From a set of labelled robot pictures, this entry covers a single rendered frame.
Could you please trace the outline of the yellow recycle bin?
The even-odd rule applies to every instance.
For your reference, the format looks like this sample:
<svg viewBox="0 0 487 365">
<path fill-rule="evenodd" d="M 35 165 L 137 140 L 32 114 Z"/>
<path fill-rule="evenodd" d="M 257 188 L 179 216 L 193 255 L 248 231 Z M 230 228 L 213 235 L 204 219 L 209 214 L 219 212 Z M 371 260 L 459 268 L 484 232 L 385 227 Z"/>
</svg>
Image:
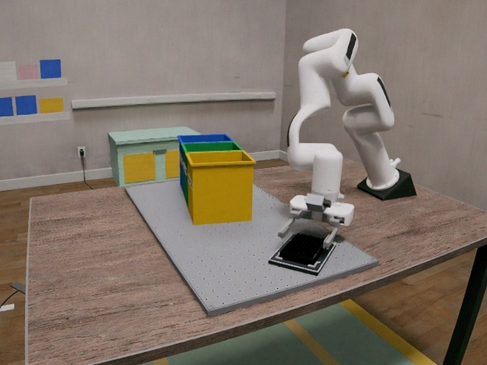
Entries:
<svg viewBox="0 0 487 365">
<path fill-rule="evenodd" d="M 193 152 L 186 157 L 193 225 L 252 220 L 256 161 L 246 151 Z"/>
</svg>

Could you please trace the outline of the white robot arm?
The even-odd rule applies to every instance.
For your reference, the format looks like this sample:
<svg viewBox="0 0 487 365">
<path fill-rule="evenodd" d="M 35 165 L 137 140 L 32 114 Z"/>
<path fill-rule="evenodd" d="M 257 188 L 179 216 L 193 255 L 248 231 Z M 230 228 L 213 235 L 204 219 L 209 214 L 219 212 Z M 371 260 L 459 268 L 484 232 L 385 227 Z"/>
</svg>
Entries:
<svg viewBox="0 0 487 365">
<path fill-rule="evenodd" d="M 343 106 L 359 106 L 347 110 L 342 123 L 353 140 L 368 175 L 369 189 L 380 191 L 399 179 L 395 169 L 399 158 L 389 160 L 377 132 L 392 129 L 394 116 L 381 78 L 375 73 L 357 75 L 353 60 L 358 39 L 350 29 L 314 37 L 303 47 L 305 56 L 298 64 L 301 108 L 288 127 L 288 162 L 294 170 L 312 170 L 311 194 L 305 204 L 308 210 L 325 211 L 333 203 L 344 200 L 340 194 L 342 154 L 332 144 L 299 144 L 302 123 L 330 108 L 329 79 Z M 314 167 L 314 168 L 313 168 Z"/>
</svg>

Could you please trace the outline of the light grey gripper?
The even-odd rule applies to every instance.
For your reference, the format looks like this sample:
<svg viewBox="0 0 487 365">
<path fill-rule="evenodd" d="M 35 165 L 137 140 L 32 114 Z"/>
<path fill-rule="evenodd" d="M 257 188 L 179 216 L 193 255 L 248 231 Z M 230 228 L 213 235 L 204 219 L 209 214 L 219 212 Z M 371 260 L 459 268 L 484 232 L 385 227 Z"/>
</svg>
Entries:
<svg viewBox="0 0 487 365">
<path fill-rule="evenodd" d="M 352 222 L 354 206 L 336 202 L 331 205 L 331 208 L 326 208 L 324 213 L 309 211 L 305 205 L 305 197 L 307 196 L 297 195 L 290 201 L 290 220 L 278 231 L 278 236 L 281 237 L 281 239 L 285 238 L 289 233 L 289 227 L 294 223 L 295 218 L 322 221 L 324 223 L 329 223 L 330 226 L 334 226 L 333 232 L 323 241 L 323 248 L 329 248 L 339 231 L 339 224 L 347 227 Z"/>
</svg>

